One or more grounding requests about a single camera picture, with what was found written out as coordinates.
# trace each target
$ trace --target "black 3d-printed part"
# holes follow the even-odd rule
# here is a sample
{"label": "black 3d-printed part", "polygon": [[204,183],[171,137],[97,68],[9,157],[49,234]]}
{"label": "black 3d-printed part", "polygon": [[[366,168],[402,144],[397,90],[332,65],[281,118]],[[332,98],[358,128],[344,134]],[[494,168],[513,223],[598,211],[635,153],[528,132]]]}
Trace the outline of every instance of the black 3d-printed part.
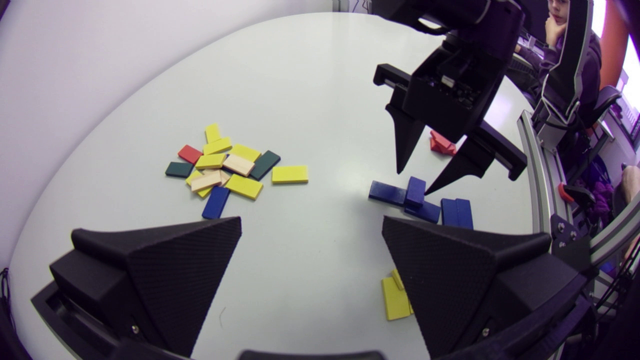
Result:
{"label": "black 3d-printed part", "polygon": [[241,233],[234,217],[120,233],[76,229],[71,239],[126,270],[167,350],[190,356]]}
{"label": "black 3d-printed part", "polygon": [[496,273],[544,254],[551,241],[392,217],[382,235],[432,357],[453,349]]}

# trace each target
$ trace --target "cable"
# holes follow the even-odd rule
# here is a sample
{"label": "cable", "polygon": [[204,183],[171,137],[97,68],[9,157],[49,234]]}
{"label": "cable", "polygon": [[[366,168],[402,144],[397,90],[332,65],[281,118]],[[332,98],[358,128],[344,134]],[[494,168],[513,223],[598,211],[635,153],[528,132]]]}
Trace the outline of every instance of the cable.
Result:
{"label": "cable", "polygon": [[4,303],[6,309],[6,317],[11,322],[13,331],[15,331],[15,322],[11,314],[11,291],[9,289],[9,268],[4,268],[0,272],[0,301]]}
{"label": "cable", "polygon": [[604,303],[609,299],[609,297],[611,297],[611,295],[613,295],[613,293],[616,291],[615,289],[618,289],[618,297],[616,298],[616,300],[613,302],[613,304],[611,304],[611,306],[609,306],[607,308],[607,311],[604,312],[604,314],[600,315],[600,317],[598,318],[598,320],[596,320],[596,323],[600,322],[602,320],[602,318],[604,318],[611,309],[613,309],[613,307],[617,306],[618,303],[620,302],[620,299],[622,298],[621,294],[620,294],[620,287],[619,287],[619,282],[621,281],[623,276],[626,276],[627,274],[633,276],[633,274],[630,274],[630,268],[633,265],[633,263],[636,261],[636,258],[638,257],[638,254],[640,254],[640,241],[636,242],[636,244],[634,245],[634,248],[632,250],[632,255],[629,256],[625,262],[622,264],[620,271],[618,272],[618,274],[616,275],[616,278],[611,282],[611,285],[609,285],[609,287],[607,288],[607,291],[605,291],[604,296],[598,301],[598,303],[596,304],[596,310],[600,309]]}

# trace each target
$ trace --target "metal frame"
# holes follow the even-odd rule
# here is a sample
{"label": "metal frame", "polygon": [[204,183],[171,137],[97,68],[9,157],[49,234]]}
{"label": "metal frame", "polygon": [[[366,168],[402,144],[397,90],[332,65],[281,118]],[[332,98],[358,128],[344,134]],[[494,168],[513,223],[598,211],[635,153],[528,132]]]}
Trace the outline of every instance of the metal frame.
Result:
{"label": "metal frame", "polygon": [[518,130],[524,152],[529,159],[527,173],[531,189],[533,231],[550,234],[550,219],[553,214],[557,214],[573,224],[571,207],[560,198],[560,194],[556,190],[557,184],[566,182],[557,153],[542,148],[533,129],[531,114],[528,111],[523,111],[518,119]]}
{"label": "metal frame", "polygon": [[[564,173],[557,154],[540,146],[532,127],[531,114],[523,111],[518,119],[518,130],[524,152],[529,158],[527,173],[531,189],[533,231],[551,233],[553,214],[573,223],[569,204],[560,198],[556,186],[564,183]],[[640,234],[640,194],[616,217],[611,224],[591,240],[591,264],[598,267],[620,251]]]}

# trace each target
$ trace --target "table surface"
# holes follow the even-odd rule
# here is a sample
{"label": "table surface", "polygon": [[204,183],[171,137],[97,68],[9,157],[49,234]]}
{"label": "table surface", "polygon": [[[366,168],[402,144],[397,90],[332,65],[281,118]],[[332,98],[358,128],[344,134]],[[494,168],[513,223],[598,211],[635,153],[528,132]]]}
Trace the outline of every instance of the table surface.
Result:
{"label": "table surface", "polygon": [[[405,187],[432,182],[450,157],[429,150],[426,128],[404,172],[395,172],[392,90],[374,86],[379,63],[413,70],[443,37],[381,18],[315,13],[233,33],[138,90],[96,127],[49,183],[11,262],[12,309],[34,359],[72,358],[30,299],[52,281],[48,265],[84,227],[121,231],[201,219],[205,200],[164,176],[205,126],[308,165],[308,184],[273,186],[254,202],[232,194],[224,217],[243,235],[195,345],[196,359],[235,359],[242,349],[336,353],[379,349],[389,359],[425,359],[415,316],[388,322],[381,279],[395,267],[381,235],[383,215],[401,209],[369,200],[372,180]],[[531,110],[505,79],[487,121],[522,148],[516,120]],[[427,196],[471,200],[476,229],[532,231],[526,174],[509,181],[494,162]]]}

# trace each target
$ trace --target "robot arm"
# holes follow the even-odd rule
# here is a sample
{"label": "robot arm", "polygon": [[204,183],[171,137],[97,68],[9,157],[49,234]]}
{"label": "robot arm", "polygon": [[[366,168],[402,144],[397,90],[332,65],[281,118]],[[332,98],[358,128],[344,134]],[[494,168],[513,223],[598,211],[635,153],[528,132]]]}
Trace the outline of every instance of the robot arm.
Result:
{"label": "robot arm", "polygon": [[447,33],[413,74],[388,64],[376,70],[374,83],[394,88],[387,111],[395,124],[398,174],[427,125],[452,142],[468,136],[427,193],[465,175],[482,177],[494,159],[517,179],[526,156],[483,118],[513,56],[524,21],[520,7],[512,0],[376,0],[374,13],[421,32]]}

